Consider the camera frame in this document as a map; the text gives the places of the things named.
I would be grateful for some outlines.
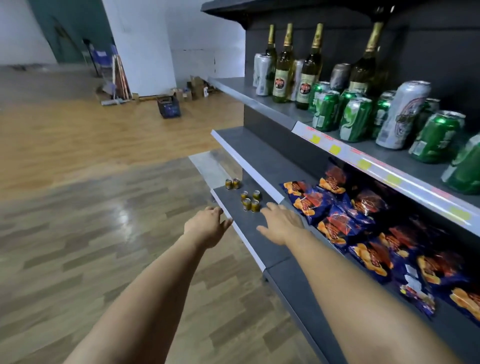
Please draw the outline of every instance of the bottle label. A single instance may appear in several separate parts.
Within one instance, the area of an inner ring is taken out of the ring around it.
[[[273,87],[273,96],[285,97],[287,93],[288,70],[276,70],[275,84]]]
[[[310,98],[310,92],[312,91],[312,85],[314,81],[314,74],[301,74],[300,87],[297,93],[297,102],[308,104],[308,99]]]
[[[364,95],[367,92],[368,83],[364,82],[353,82],[350,81],[350,86],[348,86],[348,90],[351,92],[358,92]]]

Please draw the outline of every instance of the small gold can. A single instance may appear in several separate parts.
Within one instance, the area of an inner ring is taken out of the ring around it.
[[[260,201],[262,199],[262,194],[259,190],[255,190],[253,191],[252,197],[257,201]]]
[[[249,198],[244,198],[241,203],[243,205],[243,211],[248,211],[252,208],[252,202]]]
[[[233,188],[236,190],[240,188],[240,180],[238,178],[233,179]]]
[[[260,212],[260,201],[253,200],[252,201],[252,211],[253,212]]]

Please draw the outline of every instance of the yellow price label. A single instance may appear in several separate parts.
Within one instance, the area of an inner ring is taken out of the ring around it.
[[[450,206],[448,212],[462,221],[468,221],[472,218],[472,215],[468,211],[462,210],[455,206]]]
[[[357,162],[357,167],[360,168],[361,170],[368,170],[368,168],[370,168],[371,166],[372,164],[363,158]]]
[[[314,134],[314,135],[312,135],[312,138],[309,139],[309,141],[311,141],[314,144],[318,144],[318,143],[320,143],[320,137],[318,135]]]
[[[335,155],[335,156],[338,156],[338,153],[340,153],[340,150],[342,150],[342,148],[340,148],[339,146],[333,144],[333,145],[330,147],[329,152],[332,153],[332,154]]]
[[[402,179],[389,173],[385,178],[385,182],[392,187],[398,187],[402,183]]]

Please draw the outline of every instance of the green beer can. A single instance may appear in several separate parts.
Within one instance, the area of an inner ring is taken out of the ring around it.
[[[459,112],[440,110],[433,114],[408,150],[408,153],[423,163],[438,163],[445,157],[445,149],[461,129],[465,115]]]
[[[322,92],[330,91],[330,82],[320,81],[313,85],[313,90],[310,92],[310,100],[308,102],[308,111],[317,111],[317,99]]]
[[[357,94],[356,92],[348,91],[348,89],[342,92],[342,94],[340,95],[340,101],[338,102],[338,112],[336,114],[336,122],[335,122],[336,125],[339,125],[340,122],[342,121],[343,112],[345,111],[345,108],[347,107],[348,102],[353,98],[360,97],[360,96],[361,96],[360,94]]]
[[[384,92],[380,98],[375,103],[373,108],[370,126],[372,127],[371,139],[376,139],[378,133],[380,132],[382,125],[388,117],[388,110],[390,109],[390,104],[393,100],[394,94],[388,94]]]
[[[443,172],[442,181],[463,194],[480,193],[480,134],[470,138],[450,166]]]
[[[368,128],[372,100],[357,97],[350,100],[340,123],[340,139],[346,142],[359,142]]]
[[[322,92],[317,99],[317,111],[313,115],[312,126],[321,132],[330,132],[336,128],[335,120],[338,109],[338,91]]]

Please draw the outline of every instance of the white wall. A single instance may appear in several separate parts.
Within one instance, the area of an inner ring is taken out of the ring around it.
[[[167,5],[167,29],[175,78],[185,87],[190,75],[243,77],[245,30],[236,22],[200,12],[206,0],[176,0]]]
[[[0,65],[57,63],[26,0],[0,0]]]
[[[133,93],[151,96],[175,87],[163,0],[103,0]]]

